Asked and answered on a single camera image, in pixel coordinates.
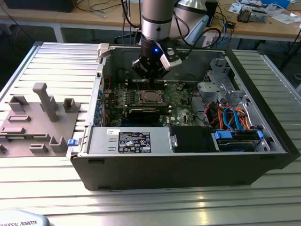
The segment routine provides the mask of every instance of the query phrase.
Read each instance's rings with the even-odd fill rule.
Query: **green circuit board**
[[[157,103],[157,100],[151,100],[148,104],[152,106],[143,105],[143,107],[140,107],[142,93],[151,93],[154,90],[129,90],[118,84],[112,88],[109,95],[106,95],[107,126],[130,126],[131,123],[128,122],[127,118],[128,111],[139,108],[159,110],[163,113],[157,123],[148,126],[196,125],[189,105],[191,89],[183,88],[179,91],[177,90],[178,86],[178,83],[171,83],[165,90],[156,90],[156,93],[161,97],[158,100],[159,103]]]

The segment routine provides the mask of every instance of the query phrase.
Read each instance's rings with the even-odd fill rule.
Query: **motherboard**
[[[190,87],[181,83],[164,83],[161,89],[141,87],[138,82],[131,89],[119,83],[104,92],[106,126],[196,125]]]

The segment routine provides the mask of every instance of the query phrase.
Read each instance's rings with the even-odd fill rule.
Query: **power supply label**
[[[149,132],[119,132],[119,153],[151,153]]]

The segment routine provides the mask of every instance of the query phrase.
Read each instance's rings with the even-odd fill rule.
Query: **floor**
[[[15,69],[21,63],[28,50],[33,45],[33,42],[22,30],[19,29],[18,26],[12,25],[10,29],[12,31],[11,36],[6,36],[4,34],[0,35],[0,89],[6,84],[10,76],[14,73]],[[23,29],[35,41],[56,41],[55,35],[51,28],[23,26]],[[65,28],[63,32],[66,41],[73,43],[113,43],[114,37],[121,35],[120,31],[93,31],[88,29],[72,28]],[[255,42],[255,40],[241,40],[239,43],[239,49],[251,49]],[[261,44],[258,47],[258,50],[267,54],[273,63],[279,67],[282,62],[284,52],[287,50],[287,45],[288,43],[282,43],[281,45],[277,41],[267,41],[264,44]],[[297,87],[300,83],[300,81],[297,81],[294,78],[296,73],[301,73],[300,61],[301,50],[283,71],[283,74],[294,87]]]

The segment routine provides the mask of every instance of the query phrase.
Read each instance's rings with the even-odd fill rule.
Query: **white sticker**
[[[24,140],[24,137],[7,137],[9,140]]]
[[[119,132],[119,129],[107,129],[107,135],[118,135]]]

